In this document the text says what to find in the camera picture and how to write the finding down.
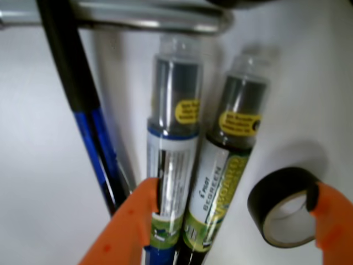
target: clear plastic cap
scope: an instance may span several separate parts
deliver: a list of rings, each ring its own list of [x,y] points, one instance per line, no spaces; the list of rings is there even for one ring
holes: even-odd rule
[[[270,62],[262,57],[252,55],[239,55],[234,58],[229,75],[252,76],[258,78],[270,77]]]
[[[181,59],[199,59],[200,41],[186,35],[163,35],[159,47],[162,56]]]

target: white surface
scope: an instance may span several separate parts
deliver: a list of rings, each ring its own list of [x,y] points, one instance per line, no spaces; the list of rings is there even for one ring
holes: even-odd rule
[[[206,265],[321,264],[314,243],[267,245],[246,202],[261,177],[293,164],[353,199],[353,8],[348,0],[280,0],[236,18],[221,38],[203,39],[204,116],[214,113],[220,73],[234,55],[261,44],[279,59],[257,146]],[[83,37],[110,129],[126,142],[140,182],[159,35]],[[76,264],[109,216],[40,28],[0,32],[0,126],[0,264]]]

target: metal bar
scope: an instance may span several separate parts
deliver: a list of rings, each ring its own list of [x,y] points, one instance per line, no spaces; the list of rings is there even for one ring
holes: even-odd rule
[[[195,2],[71,0],[81,28],[176,31],[202,35],[224,32],[233,22],[231,11]],[[0,28],[40,25],[35,0],[0,0]]]

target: black tape roll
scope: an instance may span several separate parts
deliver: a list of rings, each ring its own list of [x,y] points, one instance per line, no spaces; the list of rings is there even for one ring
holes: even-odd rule
[[[306,194],[319,181],[305,169],[290,167],[256,184],[248,198],[248,209],[267,243],[290,248],[315,238],[315,219],[306,210]]]

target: green label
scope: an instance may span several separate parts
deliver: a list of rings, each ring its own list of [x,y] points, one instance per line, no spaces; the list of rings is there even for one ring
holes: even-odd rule
[[[165,250],[173,247],[179,238],[183,216],[174,221],[162,221],[152,218],[151,246]]]
[[[186,213],[183,239],[188,247],[198,252],[206,252],[211,248],[212,241],[221,223],[202,224],[188,211]]]
[[[248,156],[229,153],[210,142],[207,145],[201,152],[201,160],[205,163],[201,163],[200,166],[204,167],[197,170],[183,229],[184,242],[198,252],[211,248],[248,162]],[[217,182],[220,169],[222,177]]]

